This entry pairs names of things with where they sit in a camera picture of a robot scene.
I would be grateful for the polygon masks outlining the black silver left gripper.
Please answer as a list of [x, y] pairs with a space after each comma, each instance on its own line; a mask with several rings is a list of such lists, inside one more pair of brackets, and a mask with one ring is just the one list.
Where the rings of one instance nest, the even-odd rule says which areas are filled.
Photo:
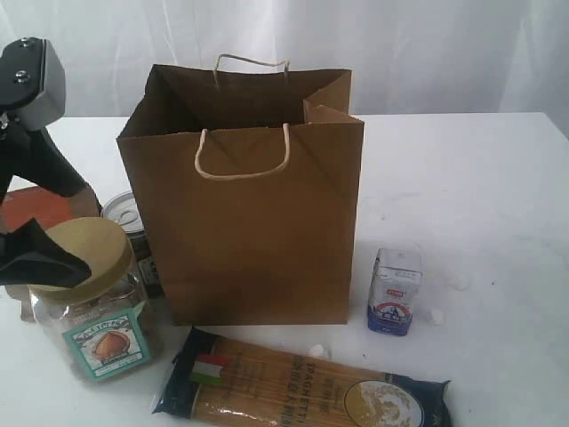
[[23, 37], [8, 44], [1, 53], [1, 202], [14, 176], [61, 197], [87, 187], [45, 128], [65, 108], [65, 70], [52, 43]]

